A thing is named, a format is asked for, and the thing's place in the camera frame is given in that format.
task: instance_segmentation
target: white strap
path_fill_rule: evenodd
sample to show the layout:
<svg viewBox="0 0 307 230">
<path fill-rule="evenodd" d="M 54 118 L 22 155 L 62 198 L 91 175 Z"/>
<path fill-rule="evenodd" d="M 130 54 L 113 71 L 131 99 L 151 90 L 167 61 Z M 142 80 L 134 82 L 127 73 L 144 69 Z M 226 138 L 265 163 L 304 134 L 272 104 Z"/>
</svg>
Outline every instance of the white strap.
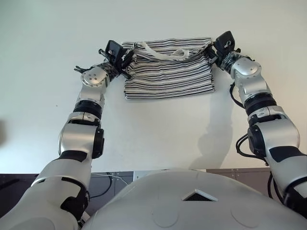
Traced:
<svg viewBox="0 0 307 230">
<path fill-rule="evenodd" d="M 165 55 L 165 54 L 160 54 L 158 52 L 155 52 L 152 50 L 145 42 L 140 42 L 139 45 L 141 45 L 150 55 L 154 56 L 157 59 L 160 60 L 179 60 L 183 61 L 189 57 L 189 51 L 184 50 L 184 49 L 178 49 L 172 55 L 183 53 L 182 56 L 172 56 L 172 55 Z"/>
</svg>

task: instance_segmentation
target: white table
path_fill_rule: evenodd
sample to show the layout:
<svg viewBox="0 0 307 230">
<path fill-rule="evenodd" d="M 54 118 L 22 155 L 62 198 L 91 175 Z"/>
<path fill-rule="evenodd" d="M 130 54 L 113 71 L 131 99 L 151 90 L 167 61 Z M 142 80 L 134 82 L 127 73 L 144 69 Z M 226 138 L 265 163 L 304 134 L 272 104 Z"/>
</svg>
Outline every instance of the white table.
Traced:
<svg viewBox="0 0 307 230">
<path fill-rule="evenodd" d="M 58 157 L 58 134 L 81 89 L 73 68 L 101 62 L 97 51 L 109 39 L 215 39 L 227 30 L 262 64 L 306 153 L 306 9 L 303 0 L 2 2 L 0 173 L 38 173 Z M 247 116 L 230 99 L 230 77 L 213 74 L 213 94 L 156 101 L 125 100 L 123 77 L 115 79 L 103 111 L 105 150 L 92 171 L 264 166 L 236 153 Z"/>
</svg>

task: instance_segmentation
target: striped cloth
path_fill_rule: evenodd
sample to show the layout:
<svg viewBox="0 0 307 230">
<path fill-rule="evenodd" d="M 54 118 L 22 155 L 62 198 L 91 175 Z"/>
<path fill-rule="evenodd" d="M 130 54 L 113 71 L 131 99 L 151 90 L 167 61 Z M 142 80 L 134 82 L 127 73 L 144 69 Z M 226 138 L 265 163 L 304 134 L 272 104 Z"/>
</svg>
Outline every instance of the striped cloth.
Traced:
<svg viewBox="0 0 307 230">
<path fill-rule="evenodd" d="M 211 38 L 167 39 L 151 42 L 124 42 L 133 50 L 125 69 L 126 99 L 161 99 L 214 92 L 211 66 L 204 56 Z"/>
</svg>

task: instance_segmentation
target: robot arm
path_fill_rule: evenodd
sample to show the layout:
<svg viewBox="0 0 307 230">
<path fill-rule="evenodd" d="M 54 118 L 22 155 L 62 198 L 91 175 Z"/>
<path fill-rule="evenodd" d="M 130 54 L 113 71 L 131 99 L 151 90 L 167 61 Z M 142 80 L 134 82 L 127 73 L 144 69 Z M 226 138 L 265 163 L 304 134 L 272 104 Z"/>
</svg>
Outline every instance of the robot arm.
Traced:
<svg viewBox="0 0 307 230">
<path fill-rule="evenodd" d="M 83 86 L 60 133 L 59 158 L 42 170 L 18 204 L 1 219 L 1 229 L 78 229 L 77 221 L 89 201 L 92 159 L 103 151 L 100 120 L 104 93 L 121 74 L 122 47 L 109 41 L 106 52 L 108 61 L 89 69 L 76 67 L 82 73 Z"/>
<path fill-rule="evenodd" d="M 264 158 L 271 168 L 283 203 L 307 218 L 307 155 L 301 153 L 299 133 L 277 105 L 261 75 L 261 65 L 234 51 L 230 31 L 216 39 L 217 55 L 209 56 L 235 80 L 241 102 L 248 115 L 250 150 Z"/>
</svg>

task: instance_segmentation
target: folded fabric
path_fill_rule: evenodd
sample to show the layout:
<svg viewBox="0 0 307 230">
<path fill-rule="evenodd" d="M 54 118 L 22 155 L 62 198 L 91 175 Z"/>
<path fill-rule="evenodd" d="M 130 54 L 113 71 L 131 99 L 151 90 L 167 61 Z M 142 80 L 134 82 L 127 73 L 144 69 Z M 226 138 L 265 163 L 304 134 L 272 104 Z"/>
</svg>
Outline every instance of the folded fabric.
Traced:
<svg viewBox="0 0 307 230">
<path fill-rule="evenodd" d="M 211 38 L 124 42 L 133 51 L 125 69 L 127 99 L 160 99 L 214 92 L 211 66 L 204 55 Z"/>
</svg>

